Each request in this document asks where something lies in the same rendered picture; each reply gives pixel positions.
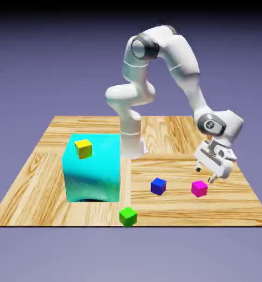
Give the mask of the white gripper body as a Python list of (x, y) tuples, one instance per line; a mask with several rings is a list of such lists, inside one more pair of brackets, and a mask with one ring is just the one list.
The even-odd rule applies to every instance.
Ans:
[(202, 141), (197, 147), (194, 157), (208, 168), (212, 174), (227, 179), (233, 169), (233, 159), (230, 159), (232, 150), (223, 147), (213, 140)]

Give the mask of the small magenta cube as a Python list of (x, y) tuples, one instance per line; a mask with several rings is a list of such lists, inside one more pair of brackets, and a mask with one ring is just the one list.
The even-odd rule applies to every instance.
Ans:
[(202, 180), (194, 181), (191, 184), (191, 192), (196, 197), (202, 197), (207, 195), (207, 191), (208, 191), (208, 185)]

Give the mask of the small blue cube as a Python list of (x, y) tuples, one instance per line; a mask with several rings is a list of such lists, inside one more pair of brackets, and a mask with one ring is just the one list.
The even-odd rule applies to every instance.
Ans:
[(151, 182), (151, 192), (161, 196), (165, 190), (166, 190), (166, 180), (163, 180), (161, 178), (155, 178), (152, 182)]

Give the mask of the small green cube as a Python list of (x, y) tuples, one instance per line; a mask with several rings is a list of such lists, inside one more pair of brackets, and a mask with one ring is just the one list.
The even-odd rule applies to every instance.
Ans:
[(124, 227), (131, 227), (137, 223), (137, 212), (131, 207), (126, 207), (119, 211), (119, 221)]

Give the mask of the small yellow cube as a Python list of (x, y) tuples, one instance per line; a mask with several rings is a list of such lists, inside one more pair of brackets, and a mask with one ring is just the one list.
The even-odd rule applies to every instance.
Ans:
[(76, 154), (80, 160), (92, 156), (92, 144), (88, 139), (78, 140), (74, 142)]

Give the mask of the large cyan box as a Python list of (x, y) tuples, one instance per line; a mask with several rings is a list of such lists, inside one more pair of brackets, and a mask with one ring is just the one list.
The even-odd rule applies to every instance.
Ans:
[[(79, 159), (75, 142), (87, 139), (92, 155)], [(120, 199), (120, 135), (72, 134), (62, 156), (68, 202), (118, 202)]]

